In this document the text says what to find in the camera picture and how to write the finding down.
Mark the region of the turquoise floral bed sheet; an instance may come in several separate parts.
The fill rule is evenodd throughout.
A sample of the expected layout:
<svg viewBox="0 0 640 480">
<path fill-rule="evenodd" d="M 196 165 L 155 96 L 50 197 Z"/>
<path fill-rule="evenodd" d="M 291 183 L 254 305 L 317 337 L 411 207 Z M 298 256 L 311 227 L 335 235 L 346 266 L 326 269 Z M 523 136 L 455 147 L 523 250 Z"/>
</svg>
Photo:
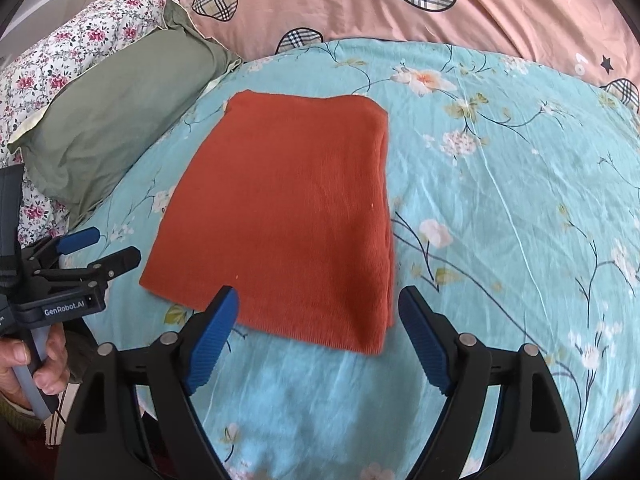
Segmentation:
<svg viewBox="0 0 640 480">
<path fill-rule="evenodd" d="M 243 90 L 360 94 L 390 116 L 396 282 L 484 344 L 536 344 L 591 476 L 639 406 L 639 118 L 510 56 L 352 39 L 261 58 L 196 102 L 90 218 L 68 266 L 148 252 L 190 159 Z M 402 479 L 444 399 L 401 327 L 380 356 L 238 328 L 194 405 L 235 479 Z"/>
</svg>

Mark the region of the white floral pillow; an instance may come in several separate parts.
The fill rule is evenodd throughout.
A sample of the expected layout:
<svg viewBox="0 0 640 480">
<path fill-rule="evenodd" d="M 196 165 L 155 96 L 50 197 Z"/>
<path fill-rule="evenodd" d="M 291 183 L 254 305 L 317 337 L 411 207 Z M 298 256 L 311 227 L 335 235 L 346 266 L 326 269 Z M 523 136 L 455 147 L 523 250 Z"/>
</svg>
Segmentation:
<svg viewBox="0 0 640 480">
<path fill-rule="evenodd" d="M 1 165 L 24 164 L 9 148 L 12 134 L 43 110 L 62 89 L 89 68 L 165 25 L 168 2 L 178 0 L 98 0 L 19 55 L 1 73 Z M 64 208 L 23 178 L 17 239 L 23 246 L 72 226 Z"/>
</svg>

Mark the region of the green pillow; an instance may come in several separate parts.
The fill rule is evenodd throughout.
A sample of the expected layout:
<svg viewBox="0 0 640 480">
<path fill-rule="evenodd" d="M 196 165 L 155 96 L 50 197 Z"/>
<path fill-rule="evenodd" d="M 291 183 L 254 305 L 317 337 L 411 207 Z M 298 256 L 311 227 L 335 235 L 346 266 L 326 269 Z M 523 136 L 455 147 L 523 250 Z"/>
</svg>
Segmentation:
<svg viewBox="0 0 640 480">
<path fill-rule="evenodd" d="M 209 81 L 240 62 L 207 40 L 177 3 L 165 25 L 74 79 L 9 140 L 29 181 L 77 226 L 140 156 L 198 99 Z"/>
</svg>

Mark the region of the orange knit sweater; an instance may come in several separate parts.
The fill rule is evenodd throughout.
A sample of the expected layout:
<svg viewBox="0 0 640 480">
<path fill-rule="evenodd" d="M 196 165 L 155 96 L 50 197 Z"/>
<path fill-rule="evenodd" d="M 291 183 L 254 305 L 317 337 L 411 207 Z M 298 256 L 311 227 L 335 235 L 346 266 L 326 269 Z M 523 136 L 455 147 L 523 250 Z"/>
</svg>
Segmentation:
<svg viewBox="0 0 640 480">
<path fill-rule="evenodd" d="M 229 285 L 252 330 L 376 356 L 393 324 L 387 141 L 365 96 L 235 94 L 171 195 L 141 285 L 194 310 Z"/>
</svg>

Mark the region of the pink plaid-heart duvet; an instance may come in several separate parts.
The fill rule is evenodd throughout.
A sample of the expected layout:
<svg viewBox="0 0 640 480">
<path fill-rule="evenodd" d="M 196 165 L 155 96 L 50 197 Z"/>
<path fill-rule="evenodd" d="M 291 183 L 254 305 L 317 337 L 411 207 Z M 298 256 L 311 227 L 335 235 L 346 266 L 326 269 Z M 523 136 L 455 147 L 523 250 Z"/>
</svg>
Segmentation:
<svg viewBox="0 0 640 480">
<path fill-rule="evenodd" d="M 247 61 L 349 38 L 426 41 L 549 66 L 639 105 L 639 44 L 613 0 L 180 0 Z"/>
</svg>

